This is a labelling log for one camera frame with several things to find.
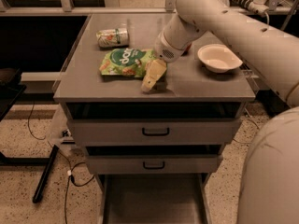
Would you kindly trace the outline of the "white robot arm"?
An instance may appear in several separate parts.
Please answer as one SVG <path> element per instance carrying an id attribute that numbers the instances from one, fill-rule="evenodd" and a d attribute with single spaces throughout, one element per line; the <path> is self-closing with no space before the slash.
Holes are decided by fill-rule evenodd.
<path id="1" fill-rule="evenodd" d="M 299 38 L 232 10 L 223 0 L 175 0 L 176 15 L 154 43 L 177 60 L 209 31 L 290 109 L 270 119 L 244 161 L 236 224 L 299 224 Z"/>

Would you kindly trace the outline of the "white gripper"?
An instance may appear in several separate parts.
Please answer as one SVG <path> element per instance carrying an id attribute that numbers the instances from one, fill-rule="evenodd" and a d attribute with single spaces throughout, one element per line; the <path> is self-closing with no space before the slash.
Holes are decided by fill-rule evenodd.
<path id="1" fill-rule="evenodd" d="M 151 61 L 147 65 L 146 75 L 141 85 L 143 92 L 151 91 L 157 81 L 164 75 L 167 69 L 166 63 L 176 61 L 183 54 L 182 49 L 175 49 L 168 44 L 163 32 L 160 32 L 155 40 L 154 52 L 158 59 Z"/>

